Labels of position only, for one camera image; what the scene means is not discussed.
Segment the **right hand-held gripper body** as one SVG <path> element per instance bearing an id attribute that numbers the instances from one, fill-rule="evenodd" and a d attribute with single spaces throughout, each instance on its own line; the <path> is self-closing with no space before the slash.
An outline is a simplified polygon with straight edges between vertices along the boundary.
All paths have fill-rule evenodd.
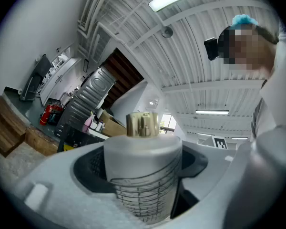
<path id="1" fill-rule="evenodd" d="M 200 145 L 211 146 L 220 149 L 237 149 L 236 143 L 228 143 L 224 137 L 215 135 L 207 135 L 205 136 L 205 139 L 199 138 L 197 143 Z"/>

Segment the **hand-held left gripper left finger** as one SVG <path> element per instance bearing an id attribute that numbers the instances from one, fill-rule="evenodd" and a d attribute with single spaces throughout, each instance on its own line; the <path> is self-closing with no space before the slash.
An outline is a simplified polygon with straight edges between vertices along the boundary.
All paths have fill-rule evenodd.
<path id="1" fill-rule="evenodd" d="M 141 229 L 114 193 L 93 193 L 76 178 L 75 161 L 102 144 L 45 158 L 13 188 L 13 205 L 37 229 Z"/>

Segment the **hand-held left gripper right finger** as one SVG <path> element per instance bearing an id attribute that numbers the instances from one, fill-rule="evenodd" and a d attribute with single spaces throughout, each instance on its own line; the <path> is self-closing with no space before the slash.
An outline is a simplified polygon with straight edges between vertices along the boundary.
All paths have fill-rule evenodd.
<path id="1" fill-rule="evenodd" d="M 204 171 L 182 185 L 198 202 L 172 219 L 173 229 L 248 229 L 285 224 L 274 211 L 286 187 L 286 127 L 236 151 L 189 144 L 208 158 Z"/>

